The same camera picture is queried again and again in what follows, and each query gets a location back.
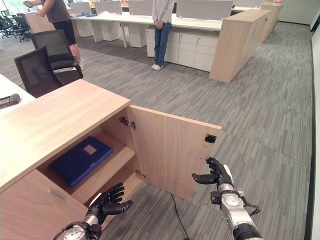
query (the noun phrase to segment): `black shorts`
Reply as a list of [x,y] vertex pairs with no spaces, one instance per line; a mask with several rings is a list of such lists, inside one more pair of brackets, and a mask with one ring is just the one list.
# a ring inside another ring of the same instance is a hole
[[74,28],[72,27],[71,19],[67,21],[53,22],[52,24],[56,30],[61,29],[64,31],[64,34],[65,34],[66,40],[68,41],[69,46],[76,44],[75,32],[74,32]]

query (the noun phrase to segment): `gray shirt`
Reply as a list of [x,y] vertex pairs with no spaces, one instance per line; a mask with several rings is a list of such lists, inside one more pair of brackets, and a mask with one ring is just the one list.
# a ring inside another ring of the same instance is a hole
[[71,19],[64,0],[55,0],[52,7],[46,13],[46,17],[50,23],[64,22]]
[[153,0],[152,5],[152,19],[155,22],[163,21],[164,23],[171,23],[172,10],[174,9],[174,0]]

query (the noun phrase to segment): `blue binder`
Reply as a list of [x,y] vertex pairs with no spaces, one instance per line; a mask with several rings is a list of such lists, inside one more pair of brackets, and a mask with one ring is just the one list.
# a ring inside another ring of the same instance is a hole
[[50,167],[74,187],[112,153],[111,147],[89,136],[51,163]]

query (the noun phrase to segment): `person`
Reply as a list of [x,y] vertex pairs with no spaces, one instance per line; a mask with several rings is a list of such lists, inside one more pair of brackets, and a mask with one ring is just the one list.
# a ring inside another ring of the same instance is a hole
[[63,0],[34,0],[24,1],[24,5],[28,8],[32,8],[37,5],[42,5],[42,9],[38,9],[37,13],[40,17],[47,16],[50,23],[53,24],[56,30],[63,30],[66,36],[69,48],[72,55],[76,58],[79,63],[81,70],[84,69],[84,65],[81,62],[79,48],[76,43],[76,37],[70,14],[68,13],[67,7]]
[[153,70],[164,66],[167,41],[172,21],[174,0],[153,0],[152,19],[154,26],[154,64]]

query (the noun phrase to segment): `open cabinet door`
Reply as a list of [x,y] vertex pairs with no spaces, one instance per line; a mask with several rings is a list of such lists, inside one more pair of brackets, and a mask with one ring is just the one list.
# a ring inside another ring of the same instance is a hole
[[134,105],[126,110],[136,126],[131,134],[145,180],[190,200],[196,188],[192,173],[204,169],[221,127]]

